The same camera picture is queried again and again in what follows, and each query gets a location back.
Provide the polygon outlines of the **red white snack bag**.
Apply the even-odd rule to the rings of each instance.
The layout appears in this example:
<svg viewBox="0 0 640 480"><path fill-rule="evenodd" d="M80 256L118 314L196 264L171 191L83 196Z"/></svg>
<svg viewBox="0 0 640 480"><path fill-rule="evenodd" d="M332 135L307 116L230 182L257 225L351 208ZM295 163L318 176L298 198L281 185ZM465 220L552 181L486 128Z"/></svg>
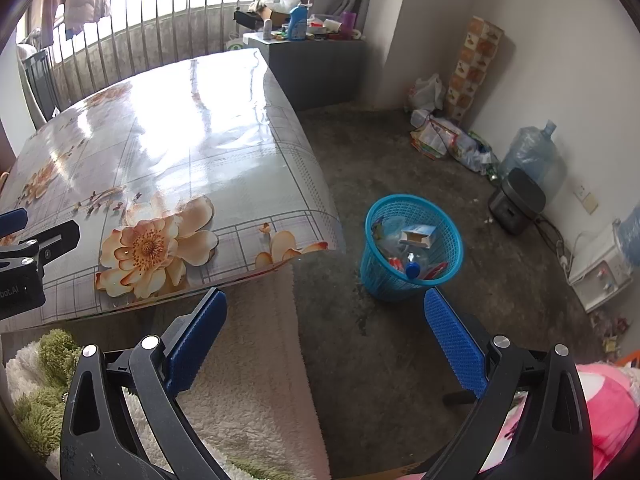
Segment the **red white snack bag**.
<svg viewBox="0 0 640 480"><path fill-rule="evenodd" d="M437 264L420 263L418 260L402 262L399 258L389 258L390 266L405 274L409 280L434 280L439 278L448 268L448 263Z"/></svg>

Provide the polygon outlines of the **blue medicine box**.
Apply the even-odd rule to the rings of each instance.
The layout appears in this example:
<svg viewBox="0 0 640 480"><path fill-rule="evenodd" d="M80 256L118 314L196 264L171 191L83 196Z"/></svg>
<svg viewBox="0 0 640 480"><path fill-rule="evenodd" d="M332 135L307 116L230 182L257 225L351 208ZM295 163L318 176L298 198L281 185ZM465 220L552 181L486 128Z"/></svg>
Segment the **blue medicine box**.
<svg viewBox="0 0 640 480"><path fill-rule="evenodd" d="M400 230L399 243L413 247L430 249L435 241L436 226L410 224Z"/></svg>

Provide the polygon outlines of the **blue mesh trash basket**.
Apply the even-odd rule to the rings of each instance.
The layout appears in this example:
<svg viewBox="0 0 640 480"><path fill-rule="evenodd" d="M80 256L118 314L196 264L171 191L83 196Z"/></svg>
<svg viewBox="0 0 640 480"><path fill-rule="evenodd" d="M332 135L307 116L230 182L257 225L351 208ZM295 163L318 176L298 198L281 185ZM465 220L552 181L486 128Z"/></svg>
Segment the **blue mesh trash basket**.
<svg viewBox="0 0 640 480"><path fill-rule="evenodd" d="M444 284L460 270L462 237L445 211L424 198L394 194L369 209L360 280L378 300L404 300Z"/></svg>

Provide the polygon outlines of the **pile of packaging trash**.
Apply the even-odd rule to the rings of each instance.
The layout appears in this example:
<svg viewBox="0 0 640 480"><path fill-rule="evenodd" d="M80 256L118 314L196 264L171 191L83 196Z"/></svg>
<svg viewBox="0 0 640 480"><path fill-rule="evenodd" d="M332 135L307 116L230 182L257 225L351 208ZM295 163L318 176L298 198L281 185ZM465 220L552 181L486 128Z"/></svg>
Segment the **pile of packaging trash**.
<svg viewBox="0 0 640 480"><path fill-rule="evenodd" d="M411 113L411 145L430 159L450 157L490 182L498 182L498 158L491 146L472 131L419 108Z"/></svg>

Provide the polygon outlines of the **white fluffy blanket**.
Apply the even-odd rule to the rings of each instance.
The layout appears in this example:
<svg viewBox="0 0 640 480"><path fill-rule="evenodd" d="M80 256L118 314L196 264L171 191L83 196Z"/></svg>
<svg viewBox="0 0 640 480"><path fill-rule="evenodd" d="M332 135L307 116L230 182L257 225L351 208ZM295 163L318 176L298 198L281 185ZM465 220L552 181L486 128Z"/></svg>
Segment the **white fluffy blanket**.
<svg viewBox="0 0 640 480"><path fill-rule="evenodd" d="M289 266L227 289L224 327L177 401L232 479L327 479Z"/></svg>

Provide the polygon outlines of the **black rice cooker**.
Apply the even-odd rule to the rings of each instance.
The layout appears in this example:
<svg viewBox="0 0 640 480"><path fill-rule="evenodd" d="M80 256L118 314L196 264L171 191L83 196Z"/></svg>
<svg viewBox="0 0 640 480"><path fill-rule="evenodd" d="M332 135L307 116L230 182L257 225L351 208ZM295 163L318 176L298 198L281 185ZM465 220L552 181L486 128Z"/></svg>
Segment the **black rice cooker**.
<svg viewBox="0 0 640 480"><path fill-rule="evenodd" d="M520 168L513 168L488 200L498 225L511 235L521 235L546 206L544 191Z"/></svg>

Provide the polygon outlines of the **pink cloth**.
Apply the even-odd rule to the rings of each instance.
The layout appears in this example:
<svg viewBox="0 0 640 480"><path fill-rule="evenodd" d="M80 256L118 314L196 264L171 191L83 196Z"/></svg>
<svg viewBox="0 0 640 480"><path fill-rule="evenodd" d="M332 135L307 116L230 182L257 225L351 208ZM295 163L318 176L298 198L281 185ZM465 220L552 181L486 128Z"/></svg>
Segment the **pink cloth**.
<svg viewBox="0 0 640 480"><path fill-rule="evenodd" d="M639 369L595 362L576 365L591 428L593 479L639 479ZM527 392L519 391L478 478L503 469Z"/></svg>

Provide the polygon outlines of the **white water dispenser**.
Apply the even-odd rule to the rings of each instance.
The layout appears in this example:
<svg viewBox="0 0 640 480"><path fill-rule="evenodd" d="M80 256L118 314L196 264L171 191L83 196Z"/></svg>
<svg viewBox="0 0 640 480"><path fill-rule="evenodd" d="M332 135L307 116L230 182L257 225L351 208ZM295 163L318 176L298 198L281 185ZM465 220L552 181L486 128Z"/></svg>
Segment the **white water dispenser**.
<svg viewBox="0 0 640 480"><path fill-rule="evenodd" d="M620 246L615 220L583 248L575 249L568 284L587 313L603 306L632 282L632 266Z"/></svg>

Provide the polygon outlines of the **orange box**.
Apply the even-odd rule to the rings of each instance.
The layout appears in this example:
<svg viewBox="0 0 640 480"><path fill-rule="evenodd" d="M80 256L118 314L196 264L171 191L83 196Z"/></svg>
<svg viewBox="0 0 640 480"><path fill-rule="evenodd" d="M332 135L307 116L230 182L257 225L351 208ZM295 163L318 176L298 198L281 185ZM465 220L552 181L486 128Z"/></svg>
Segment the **orange box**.
<svg viewBox="0 0 640 480"><path fill-rule="evenodd" d="M616 361L616 365L620 367L640 367L640 351L634 351Z"/></svg>

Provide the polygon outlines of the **water jug on dispenser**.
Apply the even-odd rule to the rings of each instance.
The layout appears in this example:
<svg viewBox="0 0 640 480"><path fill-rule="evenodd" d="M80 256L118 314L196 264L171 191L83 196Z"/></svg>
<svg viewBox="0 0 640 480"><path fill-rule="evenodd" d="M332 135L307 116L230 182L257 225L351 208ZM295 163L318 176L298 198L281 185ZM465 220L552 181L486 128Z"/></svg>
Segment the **water jug on dispenser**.
<svg viewBox="0 0 640 480"><path fill-rule="evenodd" d="M640 204L634 207L629 216L618 226L620 250L627 261L638 268L640 266Z"/></svg>

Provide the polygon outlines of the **empty blue water jug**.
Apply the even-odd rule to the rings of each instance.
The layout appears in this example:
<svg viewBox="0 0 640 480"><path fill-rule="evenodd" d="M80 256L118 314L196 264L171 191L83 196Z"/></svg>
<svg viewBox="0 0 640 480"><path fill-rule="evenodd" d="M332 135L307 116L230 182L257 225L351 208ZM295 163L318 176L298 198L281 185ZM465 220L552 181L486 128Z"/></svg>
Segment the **empty blue water jug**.
<svg viewBox="0 0 640 480"><path fill-rule="evenodd" d="M565 160L552 139L555 129L551 120L543 129L521 128L498 167L501 179L514 168L523 170L542 189L548 203L558 195L567 175Z"/></svg>

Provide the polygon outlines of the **white plastic bag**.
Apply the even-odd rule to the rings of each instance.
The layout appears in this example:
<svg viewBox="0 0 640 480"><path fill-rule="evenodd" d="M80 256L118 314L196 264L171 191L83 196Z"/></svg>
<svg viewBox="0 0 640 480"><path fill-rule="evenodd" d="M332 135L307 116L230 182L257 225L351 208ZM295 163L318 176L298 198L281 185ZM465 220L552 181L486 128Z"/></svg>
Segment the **white plastic bag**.
<svg viewBox="0 0 640 480"><path fill-rule="evenodd" d="M410 110L443 110L446 96L446 87L442 83L439 74L433 74L430 78L417 79L408 92L408 107Z"/></svg>

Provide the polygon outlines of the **metal balcony railing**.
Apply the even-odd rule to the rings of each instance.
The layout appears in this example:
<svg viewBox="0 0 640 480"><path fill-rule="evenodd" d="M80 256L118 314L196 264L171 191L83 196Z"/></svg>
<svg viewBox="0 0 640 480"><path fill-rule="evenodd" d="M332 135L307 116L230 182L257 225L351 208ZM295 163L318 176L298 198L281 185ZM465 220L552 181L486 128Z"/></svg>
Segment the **metal balcony railing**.
<svg viewBox="0 0 640 480"><path fill-rule="evenodd" d="M241 47L237 15L256 0L110 0L110 13L67 38L64 3L53 44L41 47L42 0L32 0L16 28L27 95L45 118L115 82L152 68Z"/></svg>

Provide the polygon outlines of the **grey cabinet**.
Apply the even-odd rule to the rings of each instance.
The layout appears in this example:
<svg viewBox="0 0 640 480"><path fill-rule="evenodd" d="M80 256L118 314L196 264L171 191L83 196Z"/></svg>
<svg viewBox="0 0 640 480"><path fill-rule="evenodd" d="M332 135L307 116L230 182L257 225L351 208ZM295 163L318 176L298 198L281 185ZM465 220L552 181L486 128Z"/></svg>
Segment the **grey cabinet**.
<svg viewBox="0 0 640 480"><path fill-rule="evenodd" d="M243 44L260 51L296 112L352 102L359 94L362 40L267 41L262 32L246 32Z"/></svg>

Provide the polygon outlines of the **blue detergent bottle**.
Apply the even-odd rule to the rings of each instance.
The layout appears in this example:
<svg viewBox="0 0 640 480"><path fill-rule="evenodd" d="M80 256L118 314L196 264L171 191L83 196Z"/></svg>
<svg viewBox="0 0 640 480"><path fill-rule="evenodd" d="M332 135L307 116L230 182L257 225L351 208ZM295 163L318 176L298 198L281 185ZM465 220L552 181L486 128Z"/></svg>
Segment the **blue detergent bottle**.
<svg viewBox="0 0 640 480"><path fill-rule="evenodd" d="M299 3L290 12L286 39L288 41L304 41L307 35L308 6Z"/></svg>

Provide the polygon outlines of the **purple cup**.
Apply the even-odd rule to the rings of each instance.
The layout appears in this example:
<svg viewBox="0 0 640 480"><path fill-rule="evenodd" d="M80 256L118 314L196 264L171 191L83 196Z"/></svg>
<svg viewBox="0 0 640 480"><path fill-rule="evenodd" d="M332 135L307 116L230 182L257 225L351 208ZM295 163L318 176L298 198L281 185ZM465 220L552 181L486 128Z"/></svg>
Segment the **purple cup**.
<svg viewBox="0 0 640 480"><path fill-rule="evenodd" d="M355 12L344 11L341 14L340 35L343 39L351 40L354 36L357 14Z"/></svg>

